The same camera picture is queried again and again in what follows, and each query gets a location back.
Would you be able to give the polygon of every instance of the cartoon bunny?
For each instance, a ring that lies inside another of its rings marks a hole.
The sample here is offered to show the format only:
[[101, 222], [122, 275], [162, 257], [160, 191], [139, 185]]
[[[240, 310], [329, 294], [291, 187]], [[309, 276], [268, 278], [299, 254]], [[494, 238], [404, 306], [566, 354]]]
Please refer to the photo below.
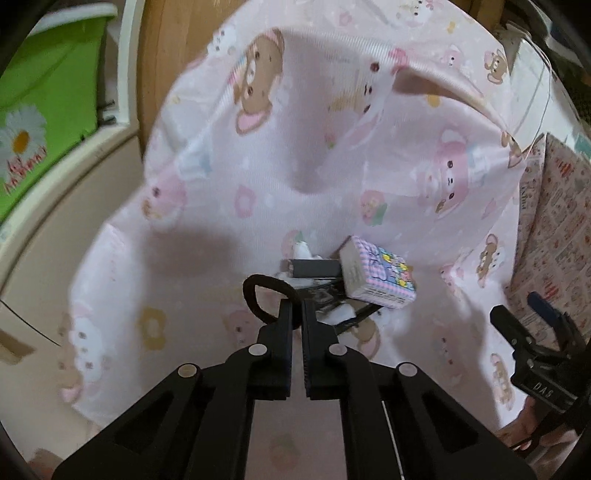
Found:
[[207, 55], [223, 57], [236, 51], [236, 29], [232, 25], [222, 25], [213, 33], [213, 40], [207, 45]]
[[466, 374], [466, 367], [460, 354], [459, 341], [452, 329], [441, 322], [439, 319], [433, 319], [433, 347], [441, 361], [443, 361], [443, 371], [452, 387], [460, 384]]
[[187, 183], [209, 177], [212, 154], [206, 132], [158, 176], [147, 180], [141, 210], [153, 230], [166, 233], [177, 226], [187, 204]]
[[455, 297], [460, 297], [460, 290], [456, 285], [456, 279], [464, 279], [464, 269], [462, 267], [454, 268], [452, 265], [444, 265], [441, 268], [441, 277], [448, 286], [449, 290], [454, 294]]
[[59, 331], [63, 340], [59, 362], [60, 393], [70, 404], [75, 403], [83, 391], [86, 395], [97, 393], [100, 379], [111, 362], [105, 355], [100, 330], [91, 317], [88, 307], [75, 303], [71, 315], [64, 314]]
[[420, 27], [431, 18], [436, 5], [434, 0], [411, 0], [400, 6], [396, 18], [408, 27]]
[[488, 237], [486, 237], [485, 248], [480, 254], [480, 263], [476, 267], [478, 285], [480, 288], [486, 286], [487, 276], [498, 270], [498, 268], [505, 262], [505, 258], [505, 248], [499, 245], [499, 239], [496, 235], [490, 233]]
[[466, 139], [447, 128], [441, 134], [433, 165], [417, 174], [419, 204], [434, 206], [442, 218], [468, 195], [469, 169]]
[[234, 83], [234, 103], [241, 104], [236, 132], [246, 135], [263, 125], [271, 114], [271, 89], [283, 74], [283, 35], [273, 28], [257, 36], [245, 54], [242, 78]]
[[455, 45], [450, 45], [443, 55], [439, 58], [439, 61], [448, 67], [452, 67], [456, 70], [460, 70], [464, 64], [466, 58], [462, 51]]
[[236, 350], [256, 343], [261, 322], [247, 309], [239, 309], [223, 318], [223, 324]]

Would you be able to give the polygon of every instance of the daisy print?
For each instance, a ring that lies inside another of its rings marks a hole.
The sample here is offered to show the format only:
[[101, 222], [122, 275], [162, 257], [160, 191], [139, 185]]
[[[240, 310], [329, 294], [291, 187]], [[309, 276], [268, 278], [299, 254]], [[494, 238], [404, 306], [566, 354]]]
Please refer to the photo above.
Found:
[[6, 115], [5, 126], [0, 128], [0, 168], [7, 192], [47, 156], [46, 123], [34, 105]]

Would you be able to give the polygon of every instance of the printed fabric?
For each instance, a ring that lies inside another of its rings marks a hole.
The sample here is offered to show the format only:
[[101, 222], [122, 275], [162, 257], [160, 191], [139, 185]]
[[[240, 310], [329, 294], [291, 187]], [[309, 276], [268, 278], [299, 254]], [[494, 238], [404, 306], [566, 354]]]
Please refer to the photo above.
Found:
[[[505, 302], [525, 162], [506, 132], [502, 46], [439, 0], [252, 0], [173, 86], [145, 183], [82, 262], [60, 392], [104, 426], [185, 362], [256, 341], [242, 282], [295, 242], [329, 257], [357, 235], [413, 268], [417, 299], [340, 341], [415, 362], [490, 429], [513, 420]], [[262, 293], [275, 313], [279, 298]], [[247, 478], [346, 477], [340, 413], [303, 393], [255, 408]]]

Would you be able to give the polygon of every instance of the flower print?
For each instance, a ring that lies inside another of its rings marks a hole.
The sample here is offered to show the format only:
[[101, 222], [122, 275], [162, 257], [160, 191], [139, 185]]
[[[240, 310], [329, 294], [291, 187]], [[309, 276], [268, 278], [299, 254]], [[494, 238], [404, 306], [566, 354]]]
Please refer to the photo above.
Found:
[[339, 15], [339, 25], [341, 27], [346, 27], [353, 21], [353, 16], [345, 10]]
[[408, 55], [401, 48], [395, 48], [388, 52], [388, 57], [393, 59], [394, 67], [392, 68], [391, 74], [394, 75], [397, 71], [408, 67]]
[[0, 128], [0, 160], [10, 161], [18, 157], [23, 161], [33, 158], [43, 147], [45, 118], [34, 105], [27, 105], [6, 115], [6, 126]]
[[256, 193], [244, 185], [239, 185], [234, 197], [234, 209], [238, 218], [251, 217], [256, 203]]
[[162, 310], [146, 307], [138, 319], [142, 341], [148, 350], [162, 350], [166, 344], [164, 327], [166, 314]]
[[10, 193], [47, 156], [46, 120], [34, 105], [28, 105], [8, 113], [5, 123], [0, 128], [0, 176]]

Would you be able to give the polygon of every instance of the human hand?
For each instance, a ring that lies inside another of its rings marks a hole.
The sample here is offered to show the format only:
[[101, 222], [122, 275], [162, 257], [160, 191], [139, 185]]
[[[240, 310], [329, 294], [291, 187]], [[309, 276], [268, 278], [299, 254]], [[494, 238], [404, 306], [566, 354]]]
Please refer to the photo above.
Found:
[[[496, 436], [508, 447], [516, 445], [519, 442], [531, 437], [537, 426], [542, 421], [535, 412], [535, 399], [527, 397], [525, 404], [519, 416], [509, 425], [503, 427], [496, 433]], [[550, 447], [559, 443], [573, 442], [578, 438], [577, 433], [562, 424], [557, 429], [540, 437], [540, 445]], [[519, 450], [527, 450], [531, 441], [523, 443], [518, 447]]]

